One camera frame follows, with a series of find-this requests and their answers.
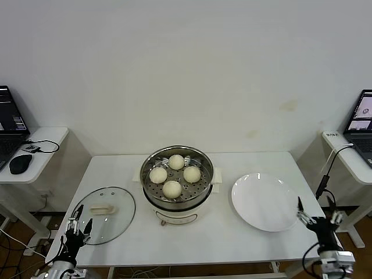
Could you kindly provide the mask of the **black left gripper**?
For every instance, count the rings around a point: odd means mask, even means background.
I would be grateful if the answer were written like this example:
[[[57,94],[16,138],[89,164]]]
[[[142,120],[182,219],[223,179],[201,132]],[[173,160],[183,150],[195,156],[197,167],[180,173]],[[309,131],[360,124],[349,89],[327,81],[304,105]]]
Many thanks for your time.
[[[65,255],[70,260],[75,260],[76,256],[81,247],[88,242],[91,238],[92,222],[93,219],[90,218],[84,227],[84,231],[79,230],[79,219],[83,212],[84,205],[80,205],[69,218],[68,221],[68,231],[65,233],[66,236],[66,252]]]

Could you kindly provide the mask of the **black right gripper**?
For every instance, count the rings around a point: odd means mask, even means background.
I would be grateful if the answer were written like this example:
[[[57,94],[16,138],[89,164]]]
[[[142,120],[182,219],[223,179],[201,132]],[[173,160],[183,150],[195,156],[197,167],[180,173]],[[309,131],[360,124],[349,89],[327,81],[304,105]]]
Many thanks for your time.
[[[319,248],[318,252],[339,251],[339,245],[335,237],[335,231],[338,228],[337,224],[341,224],[344,214],[338,210],[336,203],[329,196],[327,197],[330,210],[332,211],[330,219],[325,217],[310,217],[305,211],[298,197],[297,218],[306,227],[312,226],[312,231],[316,234]]]

